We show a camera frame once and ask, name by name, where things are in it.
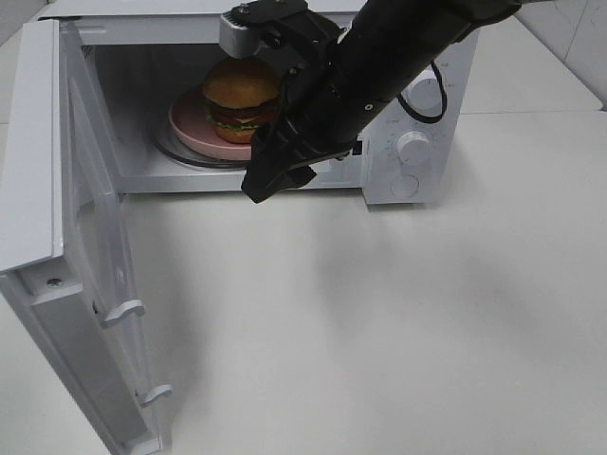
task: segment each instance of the microwave door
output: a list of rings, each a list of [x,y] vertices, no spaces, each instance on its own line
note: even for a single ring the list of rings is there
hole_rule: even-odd
[[[0,290],[111,453],[162,447],[145,306],[78,32],[24,26],[0,180]]]

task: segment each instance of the hamburger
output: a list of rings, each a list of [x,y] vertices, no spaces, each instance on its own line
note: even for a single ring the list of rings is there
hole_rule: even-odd
[[[250,144],[255,131],[278,114],[280,79],[259,59],[228,58],[207,75],[202,92],[218,136]]]

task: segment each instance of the sesame bun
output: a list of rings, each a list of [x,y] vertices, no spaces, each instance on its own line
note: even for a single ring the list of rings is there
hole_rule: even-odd
[[[229,109],[259,106],[279,95],[280,79],[259,59],[228,58],[207,75],[202,91],[215,104]]]

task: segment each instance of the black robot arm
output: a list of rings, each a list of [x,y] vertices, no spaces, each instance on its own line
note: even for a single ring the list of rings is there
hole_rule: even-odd
[[[260,0],[231,11],[268,46],[303,60],[283,79],[279,116],[257,131],[242,189],[256,203],[297,189],[311,164],[347,155],[358,134],[449,45],[542,0],[369,0],[343,36],[304,0]]]

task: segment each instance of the white microwave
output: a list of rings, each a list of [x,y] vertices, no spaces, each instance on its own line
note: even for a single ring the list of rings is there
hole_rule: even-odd
[[[343,27],[362,3],[309,2]],[[0,188],[0,289],[115,455],[162,448],[155,402],[172,391],[150,375],[120,197],[240,190],[243,169],[175,159],[166,124],[171,101],[224,57],[219,17],[229,8],[59,0],[24,26]],[[441,122],[419,123],[394,102],[356,150],[316,165],[306,188],[360,188],[368,204],[434,200],[476,40],[436,62],[450,101]],[[262,57],[285,70],[285,54]],[[424,72],[403,95],[432,109],[435,82]]]

